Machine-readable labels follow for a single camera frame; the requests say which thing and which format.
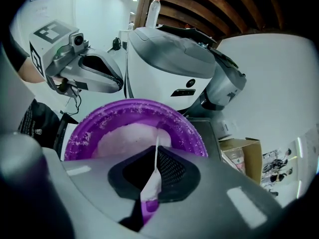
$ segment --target white wall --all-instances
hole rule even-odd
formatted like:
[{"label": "white wall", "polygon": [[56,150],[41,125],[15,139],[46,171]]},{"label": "white wall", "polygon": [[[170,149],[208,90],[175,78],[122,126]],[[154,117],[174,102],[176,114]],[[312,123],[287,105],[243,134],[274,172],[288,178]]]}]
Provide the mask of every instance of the white wall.
[{"label": "white wall", "polygon": [[[130,0],[26,0],[10,29],[15,40],[30,53],[29,34],[59,19],[78,27],[92,47],[108,50],[112,47],[113,39],[119,35],[119,30],[127,28],[130,6]],[[55,93],[46,83],[26,85],[39,102],[53,110],[64,110],[69,100]]]},{"label": "white wall", "polygon": [[245,89],[223,111],[237,125],[232,137],[260,139],[266,153],[319,121],[319,60],[310,40],[253,34],[225,39],[218,50],[247,77]]}]

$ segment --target purple plastic bowl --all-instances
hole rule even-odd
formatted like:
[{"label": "purple plastic bowl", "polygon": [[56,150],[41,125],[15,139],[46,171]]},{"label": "purple plastic bowl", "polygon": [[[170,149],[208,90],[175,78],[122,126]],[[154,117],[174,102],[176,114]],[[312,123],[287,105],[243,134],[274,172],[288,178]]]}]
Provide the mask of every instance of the purple plastic bowl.
[{"label": "purple plastic bowl", "polygon": [[173,148],[208,156],[200,135],[180,113],[155,101],[125,99],[104,105],[87,115],[73,131],[64,160],[91,158],[106,133],[136,122],[166,130]]}]

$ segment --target wooden ceiling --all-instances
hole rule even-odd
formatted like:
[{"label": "wooden ceiling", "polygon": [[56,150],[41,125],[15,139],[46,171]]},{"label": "wooden ceiling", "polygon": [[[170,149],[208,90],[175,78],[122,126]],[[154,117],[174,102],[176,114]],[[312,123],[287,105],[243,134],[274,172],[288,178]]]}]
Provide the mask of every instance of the wooden ceiling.
[{"label": "wooden ceiling", "polygon": [[[149,3],[140,0],[136,27],[144,26]],[[196,27],[216,40],[234,35],[285,32],[313,37],[299,19],[307,14],[307,0],[160,0],[158,24]]]}]

